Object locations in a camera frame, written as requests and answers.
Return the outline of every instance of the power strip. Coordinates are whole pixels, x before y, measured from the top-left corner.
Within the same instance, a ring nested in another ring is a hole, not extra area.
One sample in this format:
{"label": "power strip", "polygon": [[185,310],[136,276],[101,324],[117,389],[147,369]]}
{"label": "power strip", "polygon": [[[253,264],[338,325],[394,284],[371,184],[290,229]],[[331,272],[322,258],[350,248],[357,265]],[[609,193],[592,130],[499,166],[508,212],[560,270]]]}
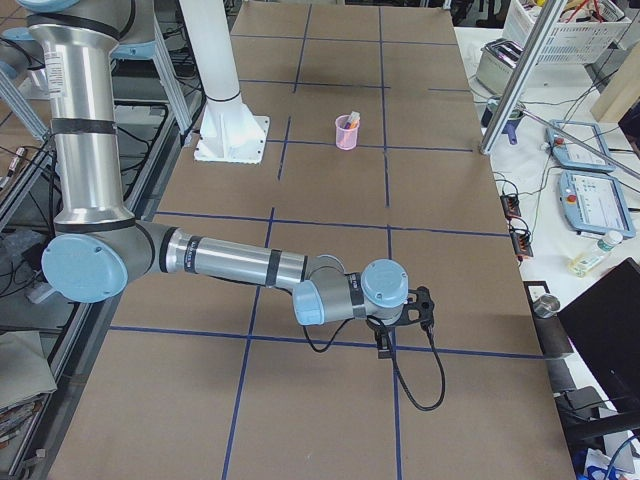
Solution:
{"label": "power strip", "polygon": [[511,236],[511,243],[513,245],[513,251],[518,257],[518,260],[522,261],[526,258],[533,258],[533,250],[529,244],[528,235],[518,233],[514,230],[509,231]]}
{"label": "power strip", "polygon": [[518,195],[500,195],[500,203],[502,204],[502,211],[507,220],[512,218],[520,218],[520,206],[518,201]]}

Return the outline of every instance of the electronic equipment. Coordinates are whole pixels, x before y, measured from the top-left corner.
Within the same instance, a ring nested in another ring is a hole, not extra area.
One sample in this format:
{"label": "electronic equipment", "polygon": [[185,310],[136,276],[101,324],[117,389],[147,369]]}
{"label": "electronic equipment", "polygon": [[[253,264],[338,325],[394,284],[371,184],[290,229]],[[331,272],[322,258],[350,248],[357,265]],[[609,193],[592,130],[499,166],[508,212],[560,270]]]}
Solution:
{"label": "electronic equipment", "polygon": [[578,232],[604,235],[617,230],[624,238],[635,237],[636,229],[617,179],[567,170],[560,175],[559,187],[565,217]]}
{"label": "electronic equipment", "polygon": [[522,47],[500,38],[482,48],[476,78],[492,93],[504,92],[511,73],[522,55]]}
{"label": "electronic equipment", "polygon": [[[602,131],[595,123],[551,120],[551,123],[566,131],[569,135],[582,140],[587,145],[611,156],[606,142],[602,138]],[[604,159],[595,156],[580,145],[568,141],[562,134],[547,128],[547,139],[551,145],[551,152],[560,165],[575,170],[590,172],[612,172],[615,166]]]}
{"label": "electronic equipment", "polygon": [[640,433],[640,267],[631,258],[558,313],[575,349],[618,415],[567,429],[574,441],[624,430]]}

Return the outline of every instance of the paper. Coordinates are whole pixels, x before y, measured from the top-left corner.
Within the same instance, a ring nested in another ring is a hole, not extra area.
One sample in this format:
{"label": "paper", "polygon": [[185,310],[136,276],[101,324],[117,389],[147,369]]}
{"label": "paper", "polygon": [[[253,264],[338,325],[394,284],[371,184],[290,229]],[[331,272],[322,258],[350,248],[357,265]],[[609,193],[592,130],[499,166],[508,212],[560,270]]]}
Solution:
{"label": "paper", "polygon": [[0,410],[56,388],[38,332],[0,335]]}

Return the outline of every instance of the plastic storage box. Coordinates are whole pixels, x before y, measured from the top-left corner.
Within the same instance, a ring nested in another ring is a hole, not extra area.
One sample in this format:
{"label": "plastic storage box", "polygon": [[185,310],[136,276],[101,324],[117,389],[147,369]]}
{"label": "plastic storage box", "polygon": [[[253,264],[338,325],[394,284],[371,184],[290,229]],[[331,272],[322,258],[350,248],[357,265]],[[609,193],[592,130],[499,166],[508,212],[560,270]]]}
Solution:
{"label": "plastic storage box", "polygon": [[[624,12],[609,0],[599,0],[606,22],[560,22],[551,30],[538,63],[594,63],[631,23]],[[519,0],[513,0],[502,36],[524,45],[534,21]]]}

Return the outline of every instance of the black monitor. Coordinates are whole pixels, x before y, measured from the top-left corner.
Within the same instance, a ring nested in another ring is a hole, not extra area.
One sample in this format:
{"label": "black monitor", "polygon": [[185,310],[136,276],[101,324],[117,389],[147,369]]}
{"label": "black monitor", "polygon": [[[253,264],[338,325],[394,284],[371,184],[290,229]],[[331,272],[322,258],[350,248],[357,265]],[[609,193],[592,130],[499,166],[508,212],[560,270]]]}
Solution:
{"label": "black monitor", "polygon": [[565,431],[567,439],[640,433],[640,267],[627,258],[558,314],[576,350],[619,412]]}

